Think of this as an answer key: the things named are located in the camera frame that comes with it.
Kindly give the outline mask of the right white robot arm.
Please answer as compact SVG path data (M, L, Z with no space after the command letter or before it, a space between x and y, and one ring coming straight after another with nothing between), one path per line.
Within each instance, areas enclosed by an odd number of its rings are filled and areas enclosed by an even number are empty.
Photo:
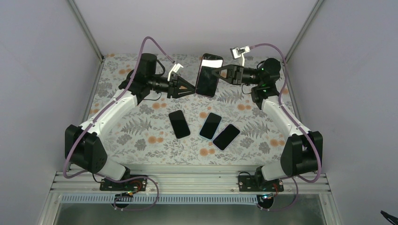
M287 177L302 177L302 174L316 172L316 182L321 175L323 137L318 131L311 131L304 126L282 102L276 82L280 78L281 63L275 58L268 58L259 63L257 68L239 65L226 65L212 70L212 75L229 84L253 84L252 101L274 122L286 138L279 161L257 168L254 178L255 187L267 190L272 181Z

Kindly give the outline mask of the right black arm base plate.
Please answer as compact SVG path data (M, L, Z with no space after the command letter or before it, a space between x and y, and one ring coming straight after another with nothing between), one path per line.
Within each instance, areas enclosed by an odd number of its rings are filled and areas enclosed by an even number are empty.
M283 192L283 182L280 179L265 180L262 173L240 172L237 176L240 192Z

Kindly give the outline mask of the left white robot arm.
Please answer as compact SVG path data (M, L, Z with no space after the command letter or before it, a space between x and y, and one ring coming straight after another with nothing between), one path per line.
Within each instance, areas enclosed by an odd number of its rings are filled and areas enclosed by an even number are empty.
M65 159L63 175L67 175L70 163L81 167L85 172L100 174L112 181L119 190L130 185L128 168L108 158L102 143L122 116L138 106L151 91L166 93L167 98L181 98L194 94L195 86L177 74L183 68L174 63L163 77L156 73L160 65L157 56L151 53L140 55L136 66L118 86L112 98L97 113L79 126L70 125L65 130Z

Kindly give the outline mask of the purple smartphone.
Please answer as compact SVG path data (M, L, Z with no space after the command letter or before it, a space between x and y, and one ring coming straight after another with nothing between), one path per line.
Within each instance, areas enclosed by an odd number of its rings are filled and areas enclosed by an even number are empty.
M212 74L216 68L223 65L223 57L205 53L202 55L198 76L196 80L195 93L212 98L215 96L219 78Z

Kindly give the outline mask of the black smartphone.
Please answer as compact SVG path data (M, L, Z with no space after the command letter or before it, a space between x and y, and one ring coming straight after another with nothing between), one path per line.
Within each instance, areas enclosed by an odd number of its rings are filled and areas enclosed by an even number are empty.
M168 117L177 139L187 137L191 134L184 113L181 110L170 113Z

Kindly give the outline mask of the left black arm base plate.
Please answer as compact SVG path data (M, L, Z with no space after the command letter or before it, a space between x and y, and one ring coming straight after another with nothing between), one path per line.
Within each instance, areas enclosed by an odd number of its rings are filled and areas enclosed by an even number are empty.
M131 174L130 178L138 177L137 179L130 180L124 183L116 183L103 179L100 184L100 191L121 191L121 192L136 192L145 191L147 184L147 175Z

